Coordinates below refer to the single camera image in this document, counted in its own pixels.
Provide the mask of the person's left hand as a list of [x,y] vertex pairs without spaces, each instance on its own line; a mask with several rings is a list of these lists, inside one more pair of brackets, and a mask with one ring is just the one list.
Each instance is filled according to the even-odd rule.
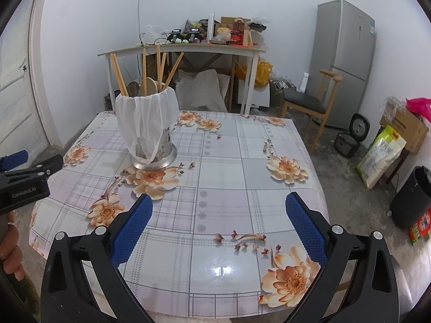
[[25,271],[21,264],[23,253],[18,246],[19,232],[15,226],[14,212],[7,214],[7,221],[8,231],[1,241],[0,257],[3,261],[4,272],[13,275],[20,282],[25,277]]

